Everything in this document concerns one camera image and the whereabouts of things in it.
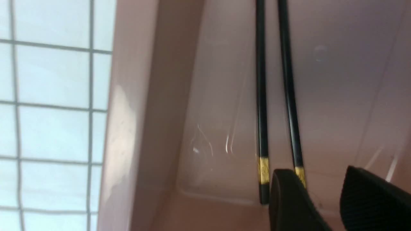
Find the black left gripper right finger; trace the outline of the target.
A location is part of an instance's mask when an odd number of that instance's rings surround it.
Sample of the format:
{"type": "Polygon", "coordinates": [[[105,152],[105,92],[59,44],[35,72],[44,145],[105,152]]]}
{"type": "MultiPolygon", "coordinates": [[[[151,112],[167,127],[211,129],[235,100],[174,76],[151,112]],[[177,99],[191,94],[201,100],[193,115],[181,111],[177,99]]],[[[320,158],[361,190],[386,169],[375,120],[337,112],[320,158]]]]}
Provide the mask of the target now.
{"type": "Polygon", "coordinates": [[[340,215],[348,231],[409,231],[411,196],[363,168],[348,166],[340,215]]]}

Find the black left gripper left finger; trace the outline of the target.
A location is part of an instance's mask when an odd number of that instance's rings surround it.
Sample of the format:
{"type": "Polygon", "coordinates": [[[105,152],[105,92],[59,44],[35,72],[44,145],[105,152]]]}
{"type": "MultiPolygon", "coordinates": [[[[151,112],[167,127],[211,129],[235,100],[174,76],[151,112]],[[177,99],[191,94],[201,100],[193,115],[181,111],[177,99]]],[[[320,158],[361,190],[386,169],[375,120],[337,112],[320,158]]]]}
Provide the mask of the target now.
{"type": "Polygon", "coordinates": [[[269,221],[272,231],[331,231],[300,179],[290,169],[273,172],[269,221]]]}

